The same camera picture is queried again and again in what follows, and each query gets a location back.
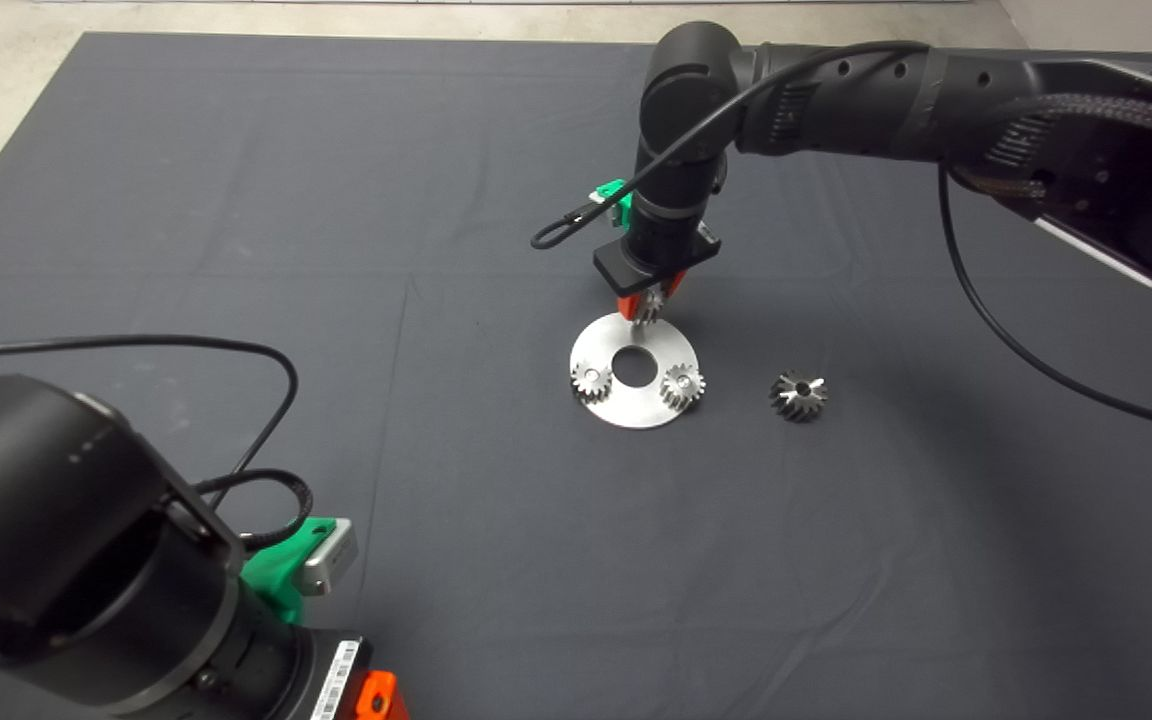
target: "gray cloth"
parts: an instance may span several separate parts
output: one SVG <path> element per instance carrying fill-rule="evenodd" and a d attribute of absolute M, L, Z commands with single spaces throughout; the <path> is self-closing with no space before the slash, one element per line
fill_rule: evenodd
<path fill-rule="evenodd" d="M 991 336 L 932 168 L 733 156 L 708 213 L 726 247 L 667 310 L 707 396 L 652 432 L 571 401 L 612 234 L 526 236 L 630 169 L 647 55 L 84 36 L 0 156 L 0 338 L 288 351 L 305 387 L 257 464 L 366 544 L 310 617 L 369 634 L 419 720 L 1152 717 L 1152 425 Z M 1001 319 L 1152 406 L 1152 293 L 955 202 Z M 768 408 L 787 366 L 828 379 L 819 423 Z M 192 479 L 282 392 L 266 361 L 207 351 L 1 372 L 122 407 Z M 225 515 L 290 510 L 252 487 Z M 17 717 L 85 715 L 0 676 Z"/>

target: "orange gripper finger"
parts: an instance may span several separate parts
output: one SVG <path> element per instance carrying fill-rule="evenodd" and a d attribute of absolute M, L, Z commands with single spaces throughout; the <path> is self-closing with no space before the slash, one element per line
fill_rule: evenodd
<path fill-rule="evenodd" d="M 397 675 L 385 670 L 367 670 L 355 706 L 357 720 L 410 720 L 407 703 L 397 691 Z"/>
<path fill-rule="evenodd" d="M 682 275 L 685 275 L 685 274 L 687 274 L 687 270 L 684 270 L 684 272 L 677 273 L 672 279 L 672 281 L 669 281 L 669 287 L 666 288 L 666 291 L 664 291 L 664 296 L 666 296 L 666 297 L 673 297 L 673 293 L 675 293 L 679 289 L 679 283 L 682 282 Z"/>
<path fill-rule="evenodd" d="M 621 311 L 622 318 L 627 320 L 634 319 L 634 316 L 639 311 L 639 294 L 635 293 L 628 297 L 617 297 L 616 310 Z"/>

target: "gear teeth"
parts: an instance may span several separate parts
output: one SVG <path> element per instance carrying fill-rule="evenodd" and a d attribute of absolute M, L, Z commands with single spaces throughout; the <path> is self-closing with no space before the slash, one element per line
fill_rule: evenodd
<path fill-rule="evenodd" d="M 612 392 L 612 369 L 577 363 L 571 370 L 571 387 L 581 402 L 599 402 Z"/>
<path fill-rule="evenodd" d="M 772 384 L 771 400 L 776 414 L 791 423 L 810 423 L 817 419 L 829 392 L 824 378 L 786 370 Z"/>
<path fill-rule="evenodd" d="M 647 288 L 639 296 L 639 305 L 634 313 L 635 325 L 650 325 L 657 323 L 660 319 L 660 311 L 664 310 L 664 302 L 666 301 L 666 295 L 660 290 L 659 287 Z"/>
<path fill-rule="evenodd" d="M 696 365 L 675 365 L 660 378 L 660 400 L 672 409 L 682 411 L 705 395 L 705 377 Z"/>

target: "round metal plate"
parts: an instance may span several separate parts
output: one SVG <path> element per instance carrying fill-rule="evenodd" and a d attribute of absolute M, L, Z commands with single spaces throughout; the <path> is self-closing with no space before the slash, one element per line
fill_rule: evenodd
<path fill-rule="evenodd" d="M 602 400 L 588 402 L 585 407 L 591 414 L 622 429 L 654 429 L 677 418 L 682 411 L 668 407 L 660 397 L 660 378 L 677 364 L 698 367 L 700 364 L 684 334 L 664 320 L 635 325 L 621 313 L 605 314 L 590 323 L 576 338 L 568 367 L 575 367 L 581 361 L 594 367 L 611 367 L 612 357 L 627 347 L 641 347 L 652 355 L 657 364 L 655 378 L 643 387 L 630 387 L 621 382 L 613 370 L 612 392 Z"/>

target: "green bracket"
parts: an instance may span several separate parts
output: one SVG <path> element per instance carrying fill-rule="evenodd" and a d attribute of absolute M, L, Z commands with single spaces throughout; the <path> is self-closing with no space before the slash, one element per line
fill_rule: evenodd
<path fill-rule="evenodd" d="M 257 552 L 243 564 L 243 581 L 285 623 L 300 623 L 305 609 L 296 571 L 333 530 L 335 518 L 308 518 L 296 535 Z"/>
<path fill-rule="evenodd" d="M 602 197 L 604 200 L 607 200 L 608 197 L 614 195 L 616 190 L 621 190 L 622 187 L 626 187 L 626 182 L 622 181 L 622 179 L 614 179 L 612 182 L 602 183 L 594 188 L 594 195 L 598 195 L 599 197 Z M 634 194 L 630 192 L 617 202 L 617 209 L 609 210 L 612 227 L 630 229 L 630 218 L 634 217 L 632 209 Z"/>

